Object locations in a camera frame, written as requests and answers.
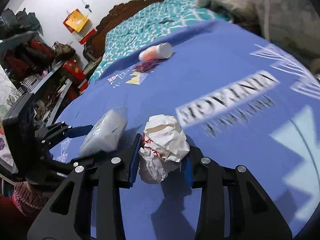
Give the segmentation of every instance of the teal patterned blanket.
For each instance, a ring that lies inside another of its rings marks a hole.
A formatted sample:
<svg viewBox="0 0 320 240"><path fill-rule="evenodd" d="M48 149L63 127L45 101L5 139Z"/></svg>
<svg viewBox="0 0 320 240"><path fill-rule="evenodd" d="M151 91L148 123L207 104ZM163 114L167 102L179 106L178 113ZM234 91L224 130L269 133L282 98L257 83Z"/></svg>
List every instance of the teal patterned blanket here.
<svg viewBox="0 0 320 240"><path fill-rule="evenodd" d="M196 8L194 0L165 0L149 5L107 33L105 53L90 82L97 80L114 61L156 38L210 19L229 20L209 9Z"/></svg>

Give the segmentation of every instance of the crumpled white napkin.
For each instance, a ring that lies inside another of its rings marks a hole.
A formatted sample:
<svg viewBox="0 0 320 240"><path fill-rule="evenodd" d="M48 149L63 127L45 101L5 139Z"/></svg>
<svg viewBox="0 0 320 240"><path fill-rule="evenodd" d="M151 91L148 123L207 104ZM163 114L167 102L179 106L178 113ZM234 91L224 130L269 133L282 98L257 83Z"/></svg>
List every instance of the crumpled white napkin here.
<svg viewBox="0 0 320 240"><path fill-rule="evenodd" d="M144 147L139 150L139 174L146 183L160 183L170 171L180 168L180 162L190 147L174 116L151 116L143 132Z"/></svg>

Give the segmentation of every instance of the white cable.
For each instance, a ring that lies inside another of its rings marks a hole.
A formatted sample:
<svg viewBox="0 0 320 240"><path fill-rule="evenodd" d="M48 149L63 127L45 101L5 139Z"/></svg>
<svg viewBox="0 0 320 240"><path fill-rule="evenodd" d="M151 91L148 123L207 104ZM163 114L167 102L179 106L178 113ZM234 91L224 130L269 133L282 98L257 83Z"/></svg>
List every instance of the white cable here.
<svg viewBox="0 0 320 240"><path fill-rule="evenodd" d="M270 41L269 14L270 14L270 3L269 3L269 0L264 0L264 38L267 41Z"/></svg>

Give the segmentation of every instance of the bottle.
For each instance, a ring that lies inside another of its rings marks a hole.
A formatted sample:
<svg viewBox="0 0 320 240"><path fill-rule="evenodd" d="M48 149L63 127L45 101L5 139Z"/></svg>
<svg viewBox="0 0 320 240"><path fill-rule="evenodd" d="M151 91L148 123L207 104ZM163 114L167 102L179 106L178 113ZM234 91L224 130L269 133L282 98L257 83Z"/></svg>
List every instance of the bottle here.
<svg viewBox="0 0 320 240"><path fill-rule="evenodd" d="M170 43L161 43L157 46L152 46L139 55L140 61L149 61L154 59L165 59L171 57L173 54Z"/></svg>

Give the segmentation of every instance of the metal screw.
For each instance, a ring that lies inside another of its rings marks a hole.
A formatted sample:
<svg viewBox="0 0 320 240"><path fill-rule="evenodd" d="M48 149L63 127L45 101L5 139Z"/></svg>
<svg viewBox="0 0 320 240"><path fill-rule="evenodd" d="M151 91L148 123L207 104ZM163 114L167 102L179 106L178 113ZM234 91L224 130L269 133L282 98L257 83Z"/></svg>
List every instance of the metal screw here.
<svg viewBox="0 0 320 240"><path fill-rule="evenodd" d="M209 164L210 163L210 159L209 158L207 158L207 157L203 157L202 159L201 159L201 162L203 163L203 164Z"/></svg>
<svg viewBox="0 0 320 240"><path fill-rule="evenodd" d="M113 163L113 164L117 164L117 163L119 163L121 161L121 159L119 158L119 157L114 157L114 158L112 158L112 160L111 160L111 162Z"/></svg>
<svg viewBox="0 0 320 240"><path fill-rule="evenodd" d="M82 171L84 171L84 167L83 166L78 166L75 169L76 173L81 173Z"/></svg>
<svg viewBox="0 0 320 240"><path fill-rule="evenodd" d="M242 166L242 165L240 165L240 166L238 166L238 171L240 171L240 172L246 172L246 171L247 171L247 168L244 167L244 166Z"/></svg>

